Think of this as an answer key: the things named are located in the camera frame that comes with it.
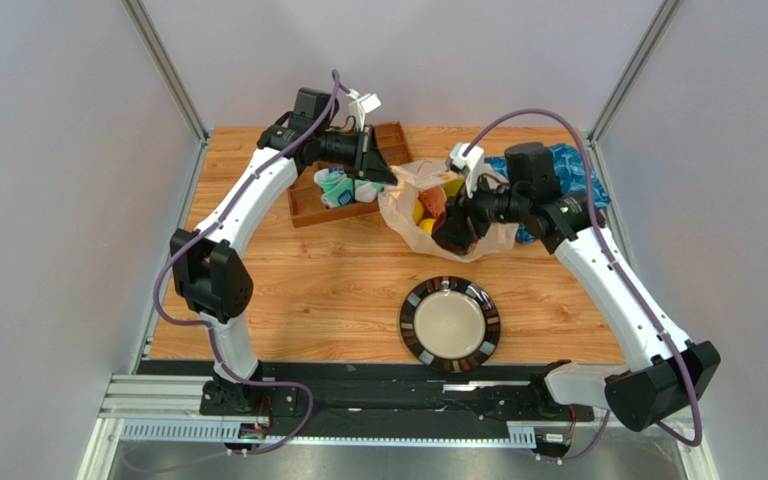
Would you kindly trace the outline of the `translucent white plastic bag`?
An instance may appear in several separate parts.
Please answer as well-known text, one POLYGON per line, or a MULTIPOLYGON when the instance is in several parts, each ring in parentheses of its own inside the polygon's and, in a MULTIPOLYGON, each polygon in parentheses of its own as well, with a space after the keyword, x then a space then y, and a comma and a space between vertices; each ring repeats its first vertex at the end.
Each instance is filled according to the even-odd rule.
POLYGON ((379 212, 385 224, 397 232, 407 246, 418 254, 444 258, 460 263, 470 263, 479 258, 507 252, 515 246, 518 227, 515 224, 493 224, 484 238, 480 239, 465 255, 456 255, 438 246, 431 233, 420 223, 431 213, 419 203, 420 194, 427 190, 443 193, 443 187, 461 180, 449 171, 443 160, 421 159, 391 167, 398 183, 385 185, 378 195, 379 212))

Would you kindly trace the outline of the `dark red fake apple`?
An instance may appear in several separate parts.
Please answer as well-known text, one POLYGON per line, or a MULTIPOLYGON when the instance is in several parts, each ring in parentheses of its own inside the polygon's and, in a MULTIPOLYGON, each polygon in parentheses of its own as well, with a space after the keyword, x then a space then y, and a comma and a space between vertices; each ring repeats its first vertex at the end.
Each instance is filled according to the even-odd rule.
POLYGON ((475 248, 474 243, 453 244, 448 242, 438 242, 438 245, 447 252, 457 256, 466 256, 475 248))

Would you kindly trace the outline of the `yellow fake lemon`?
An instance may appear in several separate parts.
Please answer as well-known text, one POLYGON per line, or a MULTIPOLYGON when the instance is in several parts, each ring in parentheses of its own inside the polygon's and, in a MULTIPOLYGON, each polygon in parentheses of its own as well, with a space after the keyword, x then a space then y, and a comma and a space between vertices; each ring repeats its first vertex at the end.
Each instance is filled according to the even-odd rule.
POLYGON ((420 220, 417 226, 428 235, 431 235, 434 232, 436 223, 437 223, 436 218, 429 217, 429 218, 424 218, 420 220))

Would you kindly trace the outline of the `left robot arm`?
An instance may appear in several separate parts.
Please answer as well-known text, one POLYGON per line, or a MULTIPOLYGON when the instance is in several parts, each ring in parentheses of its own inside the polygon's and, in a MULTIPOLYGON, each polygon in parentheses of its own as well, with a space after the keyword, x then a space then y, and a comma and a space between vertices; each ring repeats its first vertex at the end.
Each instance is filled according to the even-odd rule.
POLYGON ((261 133, 248 167, 219 206, 194 230, 172 235, 174 289, 213 349, 202 412, 249 414, 265 404, 266 383, 245 320, 254 283, 242 258, 272 205, 317 161, 338 164, 355 179, 396 184, 365 121, 380 105, 377 95, 341 85, 331 93, 300 89, 293 109, 261 133))

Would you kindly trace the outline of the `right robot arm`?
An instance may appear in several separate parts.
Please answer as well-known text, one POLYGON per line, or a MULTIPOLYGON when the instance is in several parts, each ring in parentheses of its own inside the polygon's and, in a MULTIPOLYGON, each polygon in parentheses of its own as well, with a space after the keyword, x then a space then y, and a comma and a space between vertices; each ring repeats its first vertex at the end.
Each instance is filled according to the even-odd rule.
POLYGON ((693 341, 658 306, 586 193, 563 191, 550 148, 518 144, 504 159, 507 174, 497 180, 480 147, 452 149, 446 167, 464 183, 447 201, 434 241, 465 255, 495 224, 524 226, 583 286, 624 359, 616 367, 559 361, 535 379, 539 391, 557 404, 608 410, 636 432, 695 410, 720 366, 717 348, 693 341))

